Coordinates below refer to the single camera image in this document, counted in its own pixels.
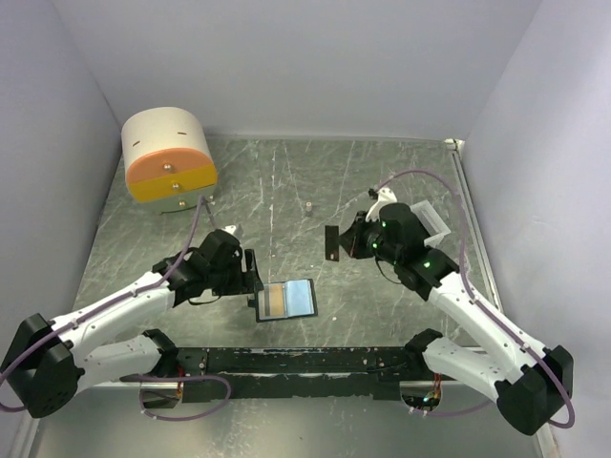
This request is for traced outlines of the black VIP card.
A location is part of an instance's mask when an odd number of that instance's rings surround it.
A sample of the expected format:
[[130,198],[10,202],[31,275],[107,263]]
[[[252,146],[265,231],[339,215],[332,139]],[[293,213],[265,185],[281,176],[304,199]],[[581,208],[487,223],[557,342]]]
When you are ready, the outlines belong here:
[[325,227],[325,258],[330,261],[338,261],[340,254],[339,227],[327,225]]

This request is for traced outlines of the gold VIP card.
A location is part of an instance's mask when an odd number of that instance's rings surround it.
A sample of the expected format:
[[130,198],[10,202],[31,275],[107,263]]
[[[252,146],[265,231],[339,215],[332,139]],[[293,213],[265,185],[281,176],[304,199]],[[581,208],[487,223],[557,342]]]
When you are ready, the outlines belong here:
[[263,321],[282,319],[285,315],[284,285],[270,283],[259,295],[259,318]]

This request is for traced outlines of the black leather card holder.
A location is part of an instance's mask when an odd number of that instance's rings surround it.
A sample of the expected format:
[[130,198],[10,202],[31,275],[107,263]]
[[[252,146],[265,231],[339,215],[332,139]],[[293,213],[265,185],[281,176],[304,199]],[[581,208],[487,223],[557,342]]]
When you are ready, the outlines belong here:
[[263,321],[259,318],[259,291],[248,298],[247,304],[253,308],[258,323],[268,323],[273,321],[292,320],[315,317],[318,315],[318,305],[315,294],[313,279],[301,279],[291,281],[275,281],[272,283],[282,283],[284,285],[284,305],[285,315],[282,319]]

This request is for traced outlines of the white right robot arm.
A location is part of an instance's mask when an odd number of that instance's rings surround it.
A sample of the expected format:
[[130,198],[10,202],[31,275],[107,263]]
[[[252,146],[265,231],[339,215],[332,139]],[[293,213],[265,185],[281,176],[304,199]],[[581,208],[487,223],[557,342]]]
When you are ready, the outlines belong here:
[[570,406],[574,358],[561,345],[550,348],[533,338],[486,301],[438,249],[449,233],[426,201],[375,203],[357,213],[339,244],[353,259],[391,265],[403,286],[449,315],[485,351],[476,354],[438,333],[422,332],[405,357],[413,378],[433,372],[451,377],[494,402],[514,429],[533,435]]

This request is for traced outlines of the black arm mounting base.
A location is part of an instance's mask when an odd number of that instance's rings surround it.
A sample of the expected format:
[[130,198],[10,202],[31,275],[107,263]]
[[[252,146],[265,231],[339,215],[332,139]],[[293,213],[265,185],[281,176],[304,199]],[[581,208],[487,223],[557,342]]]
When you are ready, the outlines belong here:
[[149,374],[165,382],[221,377],[233,399],[357,396],[425,409],[439,405],[445,379],[404,346],[180,347],[163,352]]

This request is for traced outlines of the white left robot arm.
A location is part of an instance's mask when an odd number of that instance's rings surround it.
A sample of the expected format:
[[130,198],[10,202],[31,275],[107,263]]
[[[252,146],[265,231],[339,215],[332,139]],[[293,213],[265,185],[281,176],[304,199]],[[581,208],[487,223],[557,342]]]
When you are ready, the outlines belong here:
[[256,255],[229,231],[209,233],[198,247],[166,258],[111,296],[75,312],[21,322],[1,364],[9,384],[32,418],[44,418],[76,394],[120,378],[179,375],[178,348],[157,329],[112,343],[149,316],[188,303],[209,290],[218,298],[262,291]]

